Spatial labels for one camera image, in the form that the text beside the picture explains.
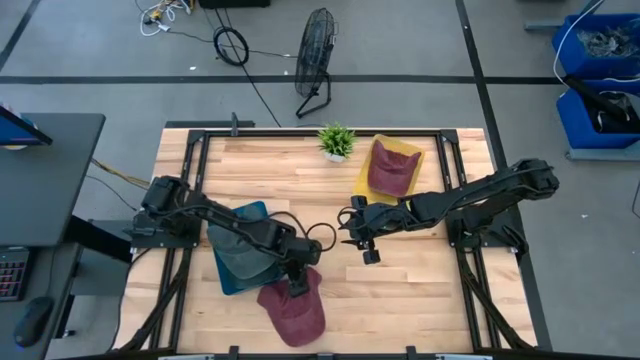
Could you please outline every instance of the maroon cap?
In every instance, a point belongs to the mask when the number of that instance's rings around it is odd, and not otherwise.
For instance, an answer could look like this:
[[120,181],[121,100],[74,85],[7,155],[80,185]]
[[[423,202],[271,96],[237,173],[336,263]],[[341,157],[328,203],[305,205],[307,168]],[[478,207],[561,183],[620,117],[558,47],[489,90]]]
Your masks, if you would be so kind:
[[267,310],[276,331],[289,346],[306,345],[319,338],[325,329],[324,310],[318,293],[322,276],[308,267],[309,292],[292,298],[288,281],[263,286],[258,304]]
[[418,166],[420,153],[411,156],[387,150],[378,140],[373,144],[367,182],[379,193],[401,197],[407,195]]

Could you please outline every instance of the black desk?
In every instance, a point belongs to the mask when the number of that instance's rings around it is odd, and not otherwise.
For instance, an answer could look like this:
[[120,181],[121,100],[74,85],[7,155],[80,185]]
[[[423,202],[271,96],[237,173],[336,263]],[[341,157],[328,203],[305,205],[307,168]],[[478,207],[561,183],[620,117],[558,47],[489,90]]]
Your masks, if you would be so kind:
[[[71,239],[74,242],[62,241],[69,240],[71,214],[105,121],[99,114],[26,116],[53,139],[55,148],[30,148],[15,153],[0,151],[0,187],[4,197],[0,203],[0,236],[5,239],[1,243],[6,245],[9,241],[6,236],[9,236],[12,245],[21,245],[13,239],[23,237],[32,246],[51,246],[34,249],[33,270],[24,299],[0,303],[0,357],[11,360],[43,359],[59,323],[66,321],[63,313],[83,242],[75,239],[77,232]],[[30,159],[37,166],[29,167]],[[77,221],[82,222],[73,218],[71,224]],[[54,307],[45,333],[38,343],[22,349],[13,341],[13,330],[24,313],[24,306],[33,298],[45,295],[49,279],[49,296],[54,300]]]

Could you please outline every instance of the concrete floor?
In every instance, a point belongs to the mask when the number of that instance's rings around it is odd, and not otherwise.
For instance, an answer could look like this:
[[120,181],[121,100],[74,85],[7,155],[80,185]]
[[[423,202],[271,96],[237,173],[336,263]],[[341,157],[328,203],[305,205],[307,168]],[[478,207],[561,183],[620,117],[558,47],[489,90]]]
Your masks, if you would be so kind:
[[[30,1],[0,1],[0,48]],[[142,7],[154,3],[139,2]],[[553,76],[551,35],[526,33],[522,24],[544,16],[561,18],[582,3],[465,0],[484,74]],[[252,48],[295,54],[308,14],[323,6],[340,23],[332,74],[473,76],[451,0],[273,0],[269,8],[230,9],[229,15]],[[609,0],[601,12],[640,12],[640,4]],[[210,17],[217,26],[214,13]],[[112,0],[108,6],[100,0],[42,1],[0,70],[0,98],[23,112],[104,113],[107,122],[95,157],[142,178],[151,175],[168,120],[226,120],[235,111],[257,126],[274,126],[249,84],[127,84],[126,78],[121,84],[91,84],[91,78],[82,78],[88,83],[81,85],[7,84],[16,82],[10,77],[20,82],[30,76],[243,75],[215,60],[210,44],[169,34],[145,38],[138,22],[133,0]],[[211,37],[200,10],[191,17],[178,13],[173,29]],[[295,61],[252,54],[247,69],[253,75],[293,74]],[[294,115],[301,99],[292,84],[261,83],[258,88],[284,126],[339,121],[350,126],[485,127],[474,84],[336,83],[331,105],[302,121]],[[488,90],[508,161],[545,159],[562,183],[552,199],[520,207],[554,349],[640,356],[640,313],[634,306],[640,297],[640,220],[630,211],[640,168],[564,158],[567,141],[555,109],[562,86],[489,85]],[[540,138],[546,139],[544,146]],[[90,173],[109,181],[131,203],[143,196],[95,169]],[[75,213],[95,219],[131,216],[93,180],[85,182]],[[117,308],[117,296],[78,298],[69,322],[78,335],[54,341],[48,357],[105,351]]]

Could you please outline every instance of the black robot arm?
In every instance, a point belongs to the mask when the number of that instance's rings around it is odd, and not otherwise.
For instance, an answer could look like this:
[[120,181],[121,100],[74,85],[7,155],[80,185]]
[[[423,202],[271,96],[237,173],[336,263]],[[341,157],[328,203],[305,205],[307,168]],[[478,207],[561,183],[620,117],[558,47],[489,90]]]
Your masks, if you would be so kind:
[[289,278],[292,297],[309,291],[305,267],[320,260],[322,245],[306,236],[296,236],[296,229],[271,218],[245,220],[201,192],[189,189],[179,178],[155,178],[142,201],[143,211],[134,219],[132,236],[150,236],[167,232],[183,237],[191,234],[194,221],[205,220],[240,236],[258,251],[277,258]]
[[[521,160],[492,175],[445,191],[427,192],[400,198],[397,205],[369,205],[364,196],[351,197],[351,209],[338,215],[341,229],[348,229],[352,240],[343,241],[364,250],[364,262],[380,261],[374,238],[399,231],[432,228],[449,213],[458,210],[468,229],[491,223],[494,216],[519,201],[546,199],[558,189],[558,179],[543,160]],[[344,215],[349,215],[343,222]]]

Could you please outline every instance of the black fan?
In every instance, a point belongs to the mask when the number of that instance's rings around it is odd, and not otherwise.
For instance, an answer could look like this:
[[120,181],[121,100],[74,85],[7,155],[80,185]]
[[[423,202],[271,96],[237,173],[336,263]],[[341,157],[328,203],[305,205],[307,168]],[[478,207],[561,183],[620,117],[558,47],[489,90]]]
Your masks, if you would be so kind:
[[[302,35],[298,63],[296,64],[296,91],[306,97],[306,100],[296,111],[298,118],[321,109],[331,102],[331,76],[327,72],[327,66],[329,66],[334,40],[333,15],[325,8],[312,12]],[[303,112],[302,109],[309,100],[319,95],[318,90],[325,80],[327,82],[327,100],[323,104]]]

